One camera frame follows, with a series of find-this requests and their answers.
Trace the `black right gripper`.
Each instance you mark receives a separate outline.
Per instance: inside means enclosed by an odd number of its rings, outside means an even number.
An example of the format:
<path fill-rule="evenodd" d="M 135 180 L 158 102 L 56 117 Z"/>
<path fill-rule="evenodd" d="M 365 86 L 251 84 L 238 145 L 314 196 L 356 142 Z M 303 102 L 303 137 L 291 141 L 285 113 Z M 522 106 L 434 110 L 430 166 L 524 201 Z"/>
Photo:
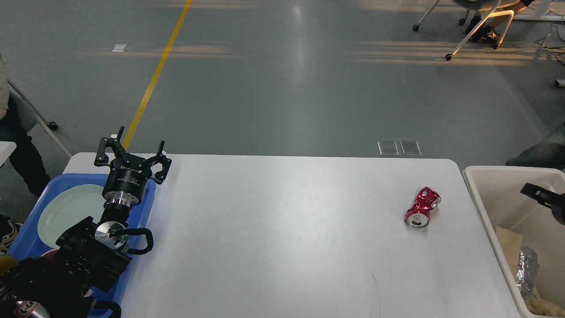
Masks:
<path fill-rule="evenodd" d="M 541 186 L 525 183 L 520 193 L 535 200 L 544 207 L 551 208 L 554 219 L 565 225 L 565 194 L 556 194 Z"/>

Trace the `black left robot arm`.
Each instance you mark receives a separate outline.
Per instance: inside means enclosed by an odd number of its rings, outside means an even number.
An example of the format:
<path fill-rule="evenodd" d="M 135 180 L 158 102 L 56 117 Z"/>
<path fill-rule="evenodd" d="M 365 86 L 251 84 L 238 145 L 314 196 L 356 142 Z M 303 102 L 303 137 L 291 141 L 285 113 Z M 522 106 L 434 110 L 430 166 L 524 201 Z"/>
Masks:
<path fill-rule="evenodd" d="M 52 261 L 25 258 L 1 277 L 1 315 L 6 318 L 87 318 L 95 309 L 121 316 L 116 302 L 88 296 L 90 288 L 109 291 L 127 270 L 132 255 L 144 255 L 154 247 L 152 232 L 134 229 L 127 220 L 143 201 L 147 182 L 162 184 L 172 160 L 161 141 L 157 153 L 143 158 L 127 153 L 119 133 L 101 138 L 94 165 L 109 167 L 102 190 L 104 211 L 99 221 L 87 216 L 65 230 Z"/>

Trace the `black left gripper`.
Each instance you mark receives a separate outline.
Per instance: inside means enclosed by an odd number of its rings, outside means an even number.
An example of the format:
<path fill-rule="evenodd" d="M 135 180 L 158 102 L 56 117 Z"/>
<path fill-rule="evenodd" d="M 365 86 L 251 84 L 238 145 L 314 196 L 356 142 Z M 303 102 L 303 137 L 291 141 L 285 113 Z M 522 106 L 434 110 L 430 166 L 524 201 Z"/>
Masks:
<path fill-rule="evenodd" d="M 143 160 L 143 169 L 131 169 L 128 167 L 128 153 L 121 145 L 121 137 L 124 126 L 119 128 L 117 134 L 111 137 L 101 137 L 98 149 L 94 157 L 95 167 L 109 167 L 108 179 L 102 191 L 102 196 L 107 204 L 115 203 L 134 207 L 143 201 L 147 181 L 153 180 L 161 185 L 172 165 L 172 160 L 164 151 L 165 141 L 161 141 L 157 153 Z M 155 165 L 161 165 L 161 169 L 153 172 Z"/>

